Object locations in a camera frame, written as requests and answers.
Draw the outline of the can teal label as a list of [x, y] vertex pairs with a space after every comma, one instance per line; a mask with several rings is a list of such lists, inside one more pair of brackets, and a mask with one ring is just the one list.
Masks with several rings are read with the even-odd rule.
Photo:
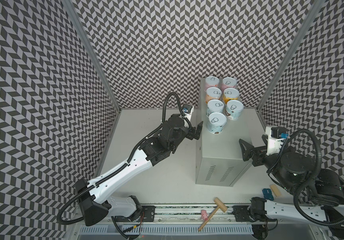
[[212, 134], [220, 134], [227, 123], [227, 117], [222, 113], [212, 113], [209, 115], [207, 129]]
[[213, 99], [208, 101], [206, 111], [207, 117], [209, 117], [212, 113], [222, 113], [224, 106], [225, 104], [220, 100]]

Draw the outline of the can teal label back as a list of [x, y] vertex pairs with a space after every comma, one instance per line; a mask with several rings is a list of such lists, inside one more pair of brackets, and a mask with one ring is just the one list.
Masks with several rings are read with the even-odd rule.
[[213, 99], [208, 101], [206, 111], [207, 117], [209, 117], [212, 113], [222, 113], [224, 106], [225, 104], [220, 100]]

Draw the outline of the orange label can front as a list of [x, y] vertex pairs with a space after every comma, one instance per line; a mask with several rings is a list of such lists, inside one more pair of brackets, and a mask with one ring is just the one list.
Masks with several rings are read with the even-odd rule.
[[240, 92], [235, 88], [227, 88], [223, 91], [223, 101], [227, 104], [231, 100], [238, 100]]

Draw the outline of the pink label can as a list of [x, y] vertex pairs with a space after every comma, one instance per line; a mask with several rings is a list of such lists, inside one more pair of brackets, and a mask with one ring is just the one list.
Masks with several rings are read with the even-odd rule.
[[236, 88], [238, 85], [238, 80], [231, 77], [226, 77], [222, 79], [221, 89], [224, 91], [228, 88]]
[[205, 78], [205, 89], [215, 87], [217, 88], [220, 84], [220, 79], [215, 76], [209, 76]]

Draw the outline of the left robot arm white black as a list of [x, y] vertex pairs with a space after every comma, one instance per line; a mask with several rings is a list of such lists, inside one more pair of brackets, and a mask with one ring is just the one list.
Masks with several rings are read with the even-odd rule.
[[192, 126], [194, 110], [194, 106], [182, 104], [177, 93], [169, 93], [163, 102], [160, 125], [134, 146], [126, 160], [93, 179], [78, 180], [74, 186], [76, 195], [60, 208], [57, 223], [84, 222], [90, 227], [109, 217], [118, 228], [119, 218], [142, 221], [145, 210], [136, 196], [117, 198], [113, 193], [136, 175], [174, 154], [184, 139], [200, 139], [203, 123]]

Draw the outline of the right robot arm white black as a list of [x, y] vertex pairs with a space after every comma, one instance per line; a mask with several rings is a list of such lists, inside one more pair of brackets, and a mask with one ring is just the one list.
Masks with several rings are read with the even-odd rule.
[[322, 168], [316, 135], [306, 129], [289, 135], [286, 128], [267, 127], [262, 140], [261, 147], [239, 141], [243, 160], [265, 166], [268, 177], [292, 195], [293, 203], [254, 197], [247, 207], [233, 207], [236, 220], [269, 223], [287, 219], [328, 228], [344, 240], [344, 181], [336, 172]]

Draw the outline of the grey metal cabinet box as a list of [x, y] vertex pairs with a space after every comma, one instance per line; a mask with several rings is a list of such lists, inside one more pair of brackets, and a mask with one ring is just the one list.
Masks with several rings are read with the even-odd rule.
[[201, 138], [196, 143], [196, 184], [232, 187], [252, 165], [251, 161], [243, 161], [239, 140], [252, 143], [250, 127], [258, 116], [255, 109], [246, 108], [238, 120], [227, 121], [221, 133], [210, 133], [204, 87], [202, 78], [195, 109], [197, 123], [203, 122]]

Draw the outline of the small blue box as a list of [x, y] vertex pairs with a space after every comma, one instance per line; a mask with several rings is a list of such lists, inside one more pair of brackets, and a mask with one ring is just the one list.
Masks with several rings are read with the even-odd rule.
[[271, 189], [265, 188], [262, 190], [263, 197], [266, 200], [274, 201], [274, 196]]

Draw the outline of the small wooden block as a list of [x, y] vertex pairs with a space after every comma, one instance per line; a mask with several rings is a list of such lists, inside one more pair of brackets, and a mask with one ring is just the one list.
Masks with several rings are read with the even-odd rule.
[[282, 196], [282, 193], [276, 184], [270, 185], [269, 188], [271, 189], [271, 191], [275, 197], [279, 198]]

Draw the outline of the wooden mallet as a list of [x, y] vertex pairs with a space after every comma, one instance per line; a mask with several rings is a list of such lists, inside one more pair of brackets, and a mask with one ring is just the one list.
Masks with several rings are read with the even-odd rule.
[[221, 210], [223, 213], [227, 212], [228, 207], [219, 198], [215, 198], [214, 202], [217, 205], [216, 208], [211, 212], [208, 218], [204, 220], [204, 222], [198, 228], [198, 232], [201, 232], [203, 230], [203, 228], [207, 225], [207, 223], [212, 219], [212, 217], [217, 213], [218, 210]]

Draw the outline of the small pink toy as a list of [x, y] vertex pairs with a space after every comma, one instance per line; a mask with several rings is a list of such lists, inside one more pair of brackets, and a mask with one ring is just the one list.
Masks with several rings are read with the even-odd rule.
[[203, 221], [207, 221], [208, 220], [208, 213], [206, 210], [201, 210], [201, 219]]

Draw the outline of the white vent grille strip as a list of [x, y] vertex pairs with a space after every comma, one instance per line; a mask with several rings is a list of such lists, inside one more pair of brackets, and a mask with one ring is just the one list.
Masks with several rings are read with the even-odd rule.
[[[126, 235], [161, 235], [161, 236], [206, 236], [206, 235], [252, 235], [252, 225], [207, 225], [201, 231], [197, 225], [144, 225], [133, 229]], [[82, 227], [80, 235], [119, 234], [113, 225]]]

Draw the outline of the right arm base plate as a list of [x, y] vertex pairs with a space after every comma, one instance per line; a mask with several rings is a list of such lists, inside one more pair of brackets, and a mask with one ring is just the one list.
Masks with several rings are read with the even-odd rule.
[[264, 209], [252, 208], [250, 205], [233, 206], [232, 214], [235, 216], [236, 222], [275, 222], [276, 219], [270, 219], [266, 215]]

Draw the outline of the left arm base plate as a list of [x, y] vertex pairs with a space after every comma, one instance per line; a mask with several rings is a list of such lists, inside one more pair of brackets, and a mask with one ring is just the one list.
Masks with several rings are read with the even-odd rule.
[[116, 222], [123, 223], [135, 223], [140, 222], [153, 222], [155, 217], [155, 206], [142, 206], [141, 210], [135, 210], [135, 212], [129, 217], [124, 216], [114, 216]]

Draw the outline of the aluminium rail frame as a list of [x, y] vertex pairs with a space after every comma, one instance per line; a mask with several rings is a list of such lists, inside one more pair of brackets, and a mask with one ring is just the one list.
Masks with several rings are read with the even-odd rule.
[[86, 227], [84, 223], [76, 223], [67, 228], [64, 236], [65, 240], [123, 240], [125, 237], [134, 238], [136, 240], [177, 240], [177, 239], [247, 239], [254, 240], [256, 238], [265, 240], [327, 240], [328, 234], [326, 230], [307, 224], [295, 223], [293, 221], [284, 220], [283, 218], [274, 218], [275, 222], [236, 222], [235, 216], [232, 214], [234, 204], [228, 204], [226, 213], [218, 211], [207, 225], [252, 225], [252, 235], [206, 235], [206, 236], [161, 236], [161, 235], [126, 235], [125, 233], [140, 228], [144, 225], [200, 225], [204, 222], [201, 219], [201, 210], [206, 210], [210, 214], [215, 208], [215, 204], [146, 204], [146, 206], [155, 206], [155, 217], [153, 222], [123, 223], [114, 224], [111, 217], [106, 217], [98, 225], [113, 225], [119, 234], [108, 235], [80, 235], [80, 229]]

